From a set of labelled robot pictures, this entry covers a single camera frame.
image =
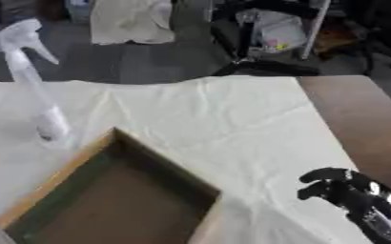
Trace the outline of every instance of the white sheet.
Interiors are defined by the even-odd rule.
[[[67,152],[44,147],[22,88],[0,83],[0,213],[118,127],[225,192],[205,244],[369,243],[341,210],[297,200],[302,174],[355,166],[295,78],[46,87],[72,122],[76,145]]]
[[[91,16],[92,42],[173,42],[171,14],[171,0],[96,0]]]

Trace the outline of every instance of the robotic hand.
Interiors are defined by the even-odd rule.
[[[324,168],[299,179],[312,183],[298,191],[298,198],[320,197],[347,211],[375,244],[391,244],[391,189],[369,177],[350,170]]]

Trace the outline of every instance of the white spray bottle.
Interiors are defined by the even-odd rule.
[[[44,47],[37,31],[41,24],[36,19],[29,19],[13,24],[0,31],[0,51],[6,55],[11,76],[14,81],[23,84],[35,96],[39,111],[36,126],[39,135],[45,141],[58,142],[67,140],[71,127],[63,112],[43,88],[43,82],[35,67],[22,48],[30,48],[41,56],[59,64],[58,60]]]

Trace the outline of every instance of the chair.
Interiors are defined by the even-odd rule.
[[[319,75],[319,71],[314,68],[284,64],[277,61],[251,57],[249,55],[253,36],[252,32],[254,30],[257,15],[254,12],[247,10],[272,10],[306,19],[316,18],[319,11],[310,8],[307,3],[303,3],[302,1],[303,0],[301,0],[301,2],[289,2],[285,0],[226,0],[224,3],[214,5],[210,9],[209,14],[211,35],[225,50],[232,61],[215,72],[213,76],[229,75],[236,71],[247,69],[294,76]],[[238,43],[235,46],[216,25],[216,22],[221,19],[234,18],[238,12],[243,11],[245,11],[243,23],[239,27]]]
[[[373,53],[391,57],[391,0],[345,0],[343,3],[346,18],[367,32],[358,43],[328,52],[361,51],[366,60],[364,74],[370,75],[375,68]]]

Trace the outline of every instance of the wooden table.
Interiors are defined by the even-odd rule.
[[[360,171],[391,187],[391,99],[365,76],[299,83]]]

